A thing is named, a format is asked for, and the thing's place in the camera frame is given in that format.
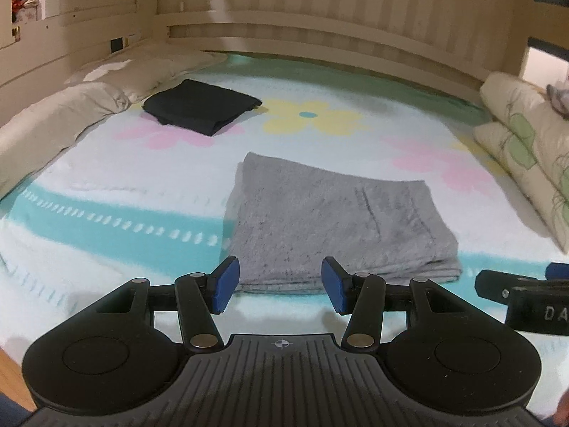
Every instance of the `person's hand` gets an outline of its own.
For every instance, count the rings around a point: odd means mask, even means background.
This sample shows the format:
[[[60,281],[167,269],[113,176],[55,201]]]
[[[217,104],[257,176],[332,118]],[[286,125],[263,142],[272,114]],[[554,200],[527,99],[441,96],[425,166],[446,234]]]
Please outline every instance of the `person's hand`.
[[[569,389],[563,394],[557,405],[557,411],[553,415],[553,422],[559,425],[559,427],[569,425]]]

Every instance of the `headboard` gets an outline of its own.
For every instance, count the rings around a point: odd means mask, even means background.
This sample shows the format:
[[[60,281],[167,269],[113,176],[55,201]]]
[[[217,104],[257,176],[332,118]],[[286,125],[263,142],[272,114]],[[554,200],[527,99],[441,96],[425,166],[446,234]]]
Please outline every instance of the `headboard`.
[[[517,0],[158,0],[153,36],[203,50],[319,59],[479,102]]]

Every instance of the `round black disc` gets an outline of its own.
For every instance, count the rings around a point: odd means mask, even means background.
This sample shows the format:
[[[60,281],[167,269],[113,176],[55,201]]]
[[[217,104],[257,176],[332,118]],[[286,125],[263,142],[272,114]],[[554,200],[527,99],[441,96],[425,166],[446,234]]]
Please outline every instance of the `round black disc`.
[[[402,391],[439,411],[483,415],[525,405],[541,361],[528,341],[499,325],[408,329],[389,344],[387,369]]]
[[[32,344],[22,362],[40,405],[98,416],[153,398],[177,367],[178,351],[166,335],[132,321],[118,326],[104,313],[91,315],[87,326],[54,329]]]

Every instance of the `pink flower print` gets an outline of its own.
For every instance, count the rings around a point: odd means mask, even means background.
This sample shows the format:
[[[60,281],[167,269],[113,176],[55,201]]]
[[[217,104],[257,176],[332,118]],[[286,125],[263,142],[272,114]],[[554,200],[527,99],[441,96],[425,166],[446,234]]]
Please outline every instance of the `pink flower print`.
[[[175,125],[161,125],[152,115],[142,112],[140,125],[127,128],[115,135],[115,139],[141,139],[146,138],[143,146],[148,149],[168,149],[182,141],[192,146],[210,147],[215,144],[215,137],[223,133],[240,135],[245,132],[241,125],[229,124],[213,136],[202,135],[195,131],[176,127]]]
[[[469,153],[435,148],[413,139],[384,138],[384,141],[405,153],[392,160],[396,168],[417,173],[440,172],[443,182],[453,191],[478,191],[486,196],[491,195],[493,177],[484,169],[474,166],[468,159]]]

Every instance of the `gray garment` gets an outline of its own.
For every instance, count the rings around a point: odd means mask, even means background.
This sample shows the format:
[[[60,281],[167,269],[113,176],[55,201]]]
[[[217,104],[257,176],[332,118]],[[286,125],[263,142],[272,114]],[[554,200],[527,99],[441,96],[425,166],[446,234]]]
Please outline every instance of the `gray garment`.
[[[569,119],[569,90],[559,90],[553,85],[547,85],[547,97],[555,112],[564,119]]]
[[[241,264],[240,290],[321,291],[327,255],[348,273],[391,284],[460,275],[456,238],[423,181],[371,180],[250,152],[242,186],[229,248]]]

